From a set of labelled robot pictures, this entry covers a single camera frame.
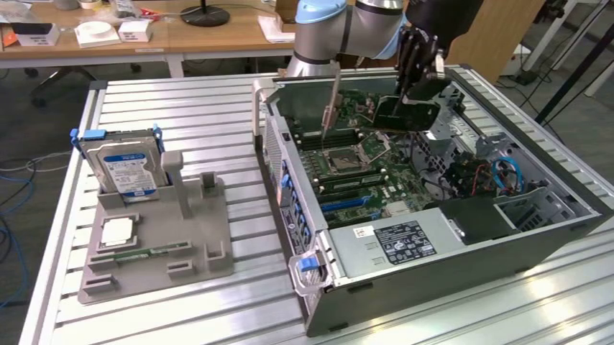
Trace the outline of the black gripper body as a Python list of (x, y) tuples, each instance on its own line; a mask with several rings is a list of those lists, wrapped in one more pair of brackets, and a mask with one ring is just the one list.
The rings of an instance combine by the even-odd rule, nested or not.
[(454, 39), (467, 33), (484, 0), (410, 0), (406, 18), (439, 47), (450, 47)]

